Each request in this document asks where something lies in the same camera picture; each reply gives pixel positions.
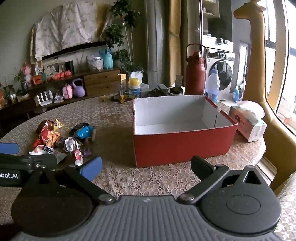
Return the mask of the yellow snack packet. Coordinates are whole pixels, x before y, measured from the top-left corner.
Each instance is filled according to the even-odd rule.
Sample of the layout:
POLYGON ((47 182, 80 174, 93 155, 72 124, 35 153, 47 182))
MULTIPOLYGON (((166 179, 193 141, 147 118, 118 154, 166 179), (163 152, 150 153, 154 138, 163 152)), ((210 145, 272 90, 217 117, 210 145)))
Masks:
POLYGON ((54 131, 55 132, 57 132, 63 126, 64 125, 58 119, 55 119, 55 123, 54 123, 54 131))

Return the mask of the clear plastic bag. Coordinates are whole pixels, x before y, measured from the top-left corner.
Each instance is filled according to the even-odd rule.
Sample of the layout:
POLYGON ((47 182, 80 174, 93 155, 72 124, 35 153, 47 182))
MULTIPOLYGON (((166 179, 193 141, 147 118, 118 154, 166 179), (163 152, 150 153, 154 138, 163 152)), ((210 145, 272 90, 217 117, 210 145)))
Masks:
POLYGON ((100 56, 87 56, 87 63, 91 71, 103 70, 103 59, 100 56))

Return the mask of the picture frame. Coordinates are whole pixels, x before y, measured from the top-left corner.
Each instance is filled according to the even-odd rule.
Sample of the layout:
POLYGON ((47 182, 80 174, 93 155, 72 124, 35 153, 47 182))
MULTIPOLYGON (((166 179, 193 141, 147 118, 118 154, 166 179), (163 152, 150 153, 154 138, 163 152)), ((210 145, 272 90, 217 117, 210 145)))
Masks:
POLYGON ((64 71, 64 61, 59 60, 51 63, 45 63, 43 65, 44 73, 46 77, 52 77, 57 73, 61 73, 64 71))

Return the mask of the red cardboard box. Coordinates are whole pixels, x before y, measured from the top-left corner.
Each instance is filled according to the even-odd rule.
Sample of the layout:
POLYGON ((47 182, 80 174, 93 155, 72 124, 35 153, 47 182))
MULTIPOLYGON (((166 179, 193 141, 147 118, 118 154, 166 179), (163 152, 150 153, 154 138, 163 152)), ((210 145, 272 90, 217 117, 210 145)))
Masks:
POLYGON ((203 95, 138 98, 132 111, 137 167, 224 155, 237 130, 237 123, 203 95))

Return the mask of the washing machine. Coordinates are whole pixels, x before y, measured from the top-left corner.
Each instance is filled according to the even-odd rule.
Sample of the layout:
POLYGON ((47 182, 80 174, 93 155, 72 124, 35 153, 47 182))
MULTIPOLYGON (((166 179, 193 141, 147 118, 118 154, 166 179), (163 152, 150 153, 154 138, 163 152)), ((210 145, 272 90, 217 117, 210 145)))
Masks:
POLYGON ((218 100, 226 100, 230 94, 230 87, 233 78, 235 54, 223 50, 208 48, 206 65, 206 81, 212 70, 218 70, 220 88, 218 100))

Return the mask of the tissue pack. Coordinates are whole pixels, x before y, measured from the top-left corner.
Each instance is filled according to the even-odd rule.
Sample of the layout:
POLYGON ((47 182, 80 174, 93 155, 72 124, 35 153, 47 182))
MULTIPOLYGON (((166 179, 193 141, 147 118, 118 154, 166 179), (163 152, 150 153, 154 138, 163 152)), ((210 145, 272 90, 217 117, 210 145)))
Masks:
POLYGON ((247 139, 247 141, 258 141, 267 128, 263 121, 265 112, 258 103, 248 100, 237 102, 237 105, 230 107, 229 116, 237 122, 238 131, 247 139))

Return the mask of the wooden tv cabinet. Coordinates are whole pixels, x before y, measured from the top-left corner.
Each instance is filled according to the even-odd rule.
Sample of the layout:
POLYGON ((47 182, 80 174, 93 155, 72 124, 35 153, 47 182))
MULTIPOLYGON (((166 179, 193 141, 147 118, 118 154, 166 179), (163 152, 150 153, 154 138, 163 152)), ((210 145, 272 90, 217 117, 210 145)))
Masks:
POLYGON ((119 68, 74 74, 30 87, 24 101, 1 108, 1 114, 29 113, 87 98, 115 94, 120 86, 119 68))

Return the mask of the blue snack packet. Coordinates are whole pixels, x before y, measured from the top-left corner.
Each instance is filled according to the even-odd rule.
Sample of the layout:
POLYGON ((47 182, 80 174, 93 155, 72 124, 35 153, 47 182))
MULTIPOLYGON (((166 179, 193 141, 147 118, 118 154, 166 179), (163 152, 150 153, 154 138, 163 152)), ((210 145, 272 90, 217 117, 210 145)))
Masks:
POLYGON ((94 126, 83 126, 74 133, 74 137, 85 139, 90 138, 93 135, 94 126))

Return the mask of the dark red thermos bottle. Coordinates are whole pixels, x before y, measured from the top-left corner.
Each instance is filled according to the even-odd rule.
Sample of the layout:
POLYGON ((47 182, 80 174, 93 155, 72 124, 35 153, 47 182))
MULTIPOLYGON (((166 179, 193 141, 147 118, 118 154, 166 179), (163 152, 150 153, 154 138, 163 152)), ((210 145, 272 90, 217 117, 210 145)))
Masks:
POLYGON ((186 47, 186 76, 185 76, 185 95, 203 95, 206 81, 206 64, 208 49, 198 43, 189 44, 186 47), (189 46, 199 46, 204 48, 204 55, 201 51, 194 51, 188 56, 189 46))

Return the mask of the light blue jug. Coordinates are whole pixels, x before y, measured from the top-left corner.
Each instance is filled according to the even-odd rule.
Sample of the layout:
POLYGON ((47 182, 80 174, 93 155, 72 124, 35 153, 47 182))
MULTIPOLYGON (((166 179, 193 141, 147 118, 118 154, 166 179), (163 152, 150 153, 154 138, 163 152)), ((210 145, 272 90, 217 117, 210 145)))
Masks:
POLYGON ((113 68, 113 57, 110 49, 99 50, 99 55, 103 59, 103 68, 112 69, 113 68))

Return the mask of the white snack packet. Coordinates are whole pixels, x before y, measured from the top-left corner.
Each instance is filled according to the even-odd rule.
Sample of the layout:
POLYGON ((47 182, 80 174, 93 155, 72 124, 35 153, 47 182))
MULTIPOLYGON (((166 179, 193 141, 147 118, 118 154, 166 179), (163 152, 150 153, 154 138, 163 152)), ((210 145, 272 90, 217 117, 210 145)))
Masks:
POLYGON ((61 162, 67 157, 67 154, 59 152, 46 145, 37 145, 29 155, 54 155, 57 158, 57 163, 61 162))

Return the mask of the cloth covered television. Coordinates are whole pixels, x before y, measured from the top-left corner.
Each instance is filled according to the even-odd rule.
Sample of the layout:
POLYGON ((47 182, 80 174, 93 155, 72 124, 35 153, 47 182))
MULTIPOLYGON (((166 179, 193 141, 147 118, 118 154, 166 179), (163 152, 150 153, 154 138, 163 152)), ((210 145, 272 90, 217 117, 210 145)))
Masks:
POLYGON ((57 6, 31 30, 31 62, 74 46, 102 40, 110 21, 111 5, 78 1, 57 6))

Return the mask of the red snack bag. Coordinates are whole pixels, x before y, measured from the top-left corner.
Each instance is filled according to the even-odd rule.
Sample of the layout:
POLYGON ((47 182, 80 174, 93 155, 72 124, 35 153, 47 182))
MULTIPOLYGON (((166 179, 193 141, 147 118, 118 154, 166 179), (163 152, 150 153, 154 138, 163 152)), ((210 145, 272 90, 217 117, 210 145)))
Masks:
POLYGON ((33 149, 36 148, 38 145, 46 145, 52 148, 60 137, 61 134, 59 132, 49 129, 43 130, 39 134, 39 137, 35 140, 33 144, 33 149))

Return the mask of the black wrapper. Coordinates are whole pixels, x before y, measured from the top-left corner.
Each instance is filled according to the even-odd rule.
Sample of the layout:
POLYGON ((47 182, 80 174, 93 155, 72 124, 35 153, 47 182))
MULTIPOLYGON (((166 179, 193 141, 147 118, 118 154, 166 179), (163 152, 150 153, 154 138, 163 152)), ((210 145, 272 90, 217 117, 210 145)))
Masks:
POLYGON ((89 126, 88 123, 80 123, 80 124, 77 124, 75 125, 69 132, 69 135, 70 136, 73 136, 75 132, 77 132, 79 129, 85 127, 85 126, 89 126))

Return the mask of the potted green plant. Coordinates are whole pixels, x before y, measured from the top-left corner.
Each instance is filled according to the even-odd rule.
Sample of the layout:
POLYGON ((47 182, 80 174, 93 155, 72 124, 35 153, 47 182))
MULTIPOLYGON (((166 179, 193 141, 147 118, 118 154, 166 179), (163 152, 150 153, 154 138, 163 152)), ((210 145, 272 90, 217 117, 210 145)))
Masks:
POLYGON ((103 28, 102 40, 112 51, 114 61, 121 73, 142 82, 144 69, 134 62, 133 32, 137 27, 140 12, 131 1, 115 1, 108 10, 108 22, 103 28))

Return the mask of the brown oreo snack bag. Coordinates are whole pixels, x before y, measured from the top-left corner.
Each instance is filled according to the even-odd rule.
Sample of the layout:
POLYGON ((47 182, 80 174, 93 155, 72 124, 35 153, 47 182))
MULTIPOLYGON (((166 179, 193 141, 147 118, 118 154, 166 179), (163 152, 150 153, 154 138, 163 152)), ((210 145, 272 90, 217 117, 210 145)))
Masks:
POLYGON ((51 120, 44 120, 42 121, 36 129, 36 134, 40 134, 44 130, 53 130, 54 129, 54 122, 51 120))

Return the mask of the yellow lid supplement jar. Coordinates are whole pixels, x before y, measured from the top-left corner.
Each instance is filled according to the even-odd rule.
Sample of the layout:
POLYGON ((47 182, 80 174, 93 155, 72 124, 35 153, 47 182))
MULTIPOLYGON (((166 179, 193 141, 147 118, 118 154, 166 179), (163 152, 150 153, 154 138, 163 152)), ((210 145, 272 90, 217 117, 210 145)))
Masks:
POLYGON ((138 78, 130 78, 128 81, 128 96, 131 99, 140 97, 140 80, 138 78))

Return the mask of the pink toy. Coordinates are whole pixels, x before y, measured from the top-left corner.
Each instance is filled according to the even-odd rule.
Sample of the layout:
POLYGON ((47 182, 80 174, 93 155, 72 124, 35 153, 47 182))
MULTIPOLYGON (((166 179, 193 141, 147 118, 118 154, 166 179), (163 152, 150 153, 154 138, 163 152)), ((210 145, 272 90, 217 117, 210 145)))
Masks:
POLYGON ((62 88, 62 92, 63 92, 63 99, 71 99, 73 97, 73 90, 70 84, 66 84, 62 88))

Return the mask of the clear plastic water bottle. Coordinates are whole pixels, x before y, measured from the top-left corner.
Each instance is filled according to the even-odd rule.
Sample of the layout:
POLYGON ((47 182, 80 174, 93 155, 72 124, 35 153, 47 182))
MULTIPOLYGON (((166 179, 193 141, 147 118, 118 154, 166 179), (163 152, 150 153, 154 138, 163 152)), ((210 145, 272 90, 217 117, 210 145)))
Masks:
POLYGON ((217 102, 220 89, 220 78, 218 73, 218 70, 213 69, 206 81, 205 86, 205 96, 214 103, 217 102))

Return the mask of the stack of books and boxes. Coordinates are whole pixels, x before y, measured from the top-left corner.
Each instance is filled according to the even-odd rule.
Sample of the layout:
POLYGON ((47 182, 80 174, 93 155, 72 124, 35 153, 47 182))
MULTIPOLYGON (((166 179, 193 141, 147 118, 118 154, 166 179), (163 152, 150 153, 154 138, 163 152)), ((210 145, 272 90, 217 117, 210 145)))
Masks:
POLYGON ((176 95, 184 95, 185 88, 175 87, 175 85, 171 87, 166 87, 164 84, 159 84, 156 86, 150 87, 147 84, 140 85, 140 98, 144 97, 161 97, 161 96, 176 96, 176 95))

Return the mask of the glass with yellow packet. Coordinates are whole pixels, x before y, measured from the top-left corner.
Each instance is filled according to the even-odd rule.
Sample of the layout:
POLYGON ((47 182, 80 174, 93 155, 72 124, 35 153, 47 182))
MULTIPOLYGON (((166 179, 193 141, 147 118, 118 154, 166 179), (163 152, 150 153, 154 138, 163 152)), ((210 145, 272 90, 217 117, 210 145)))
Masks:
POLYGON ((125 92, 126 92, 126 74, 120 73, 120 89, 118 94, 118 100, 120 103, 125 102, 125 92))

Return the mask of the purple kettlebell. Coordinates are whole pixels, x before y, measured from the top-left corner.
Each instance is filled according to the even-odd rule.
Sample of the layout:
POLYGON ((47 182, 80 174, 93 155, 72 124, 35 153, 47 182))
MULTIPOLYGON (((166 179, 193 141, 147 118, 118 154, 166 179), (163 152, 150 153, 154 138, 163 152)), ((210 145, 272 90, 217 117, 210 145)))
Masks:
POLYGON ((76 97, 84 97, 85 96, 85 90, 83 87, 83 79, 82 78, 77 78, 72 81, 72 86, 73 86, 73 94, 76 97))

